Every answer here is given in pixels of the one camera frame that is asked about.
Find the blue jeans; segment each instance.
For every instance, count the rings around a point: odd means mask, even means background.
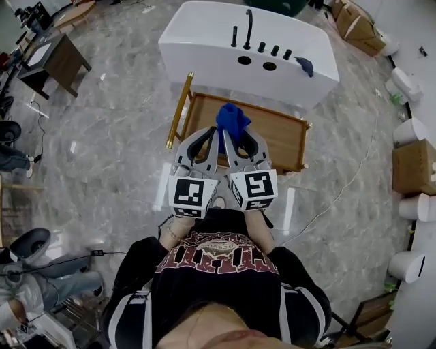
[[[102,277],[96,271],[75,273],[83,267],[87,267],[91,257],[66,254],[47,264],[49,267],[35,271],[35,277],[41,289],[44,311],[52,309],[55,305],[63,302],[68,297],[79,295],[86,291],[94,291],[102,286]]]

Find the marble floor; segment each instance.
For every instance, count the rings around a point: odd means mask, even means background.
[[[36,97],[50,117],[40,121],[46,130],[44,155],[30,180],[18,171],[12,179],[45,190],[12,194],[13,205],[28,208],[12,233],[43,226],[62,248],[99,243],[106,251],[127,251],[134,241],[157,234],[169,214],[157,200],[157,188],[174,159],[165,143],[181,92],[166,76],[157,41],[182,2],[149,0],[156,8],[143,14],[139,4],[108,6],[102,0],[89,15],[90,24],[69,33],[92,70],[79,75],[76,99],[53,82],[47,86],[48,101]],[[391,70],[387,59],[371,58],[345,43],[323,12],[307,9],[300,19],[327,32],[341,79],[316,108],[297,110],[253,95],[208,90],[313,123],[305,149],[309,168],[279,177],[280,197],[266,214],[275,223],[277,244],[302,259],[333,310],[349,320],[360,301],[382,293],[388,261],[407,242],[407,221],[398,216],[399,196],[391,189],[392,132],[401,109],[388,101],[384,88]],[[26,106],[33,92],[15,80],[10,93],[15,97],[10,116],[22,127],[16,147],[38,154],[38,115]],[[352,180],[367,152],[351,185],[299,235]],[[284,224],[289,188],[295,188],[295,198],[290,224]],[[122,258],[95,262],[107,293]]]

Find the sleeve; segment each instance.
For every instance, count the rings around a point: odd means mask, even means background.
[[[268,258],[277,267],[281,281],[291,287],[306,288],[320,303],[326,317],[326,329],[330,326],[332,319],[332,308],[324,291],[319,288],[307,273],[305,266],[300,259],[286,247],[276,247]]]
[[[136,241],[116,273],[113,294],[119,294],[121,297],[140,290],[153,278],[157,265],[167,253],[155,237]]]
[[[0,305],[0,331],[6,329],[15,329],[20,326],[8,302]]]

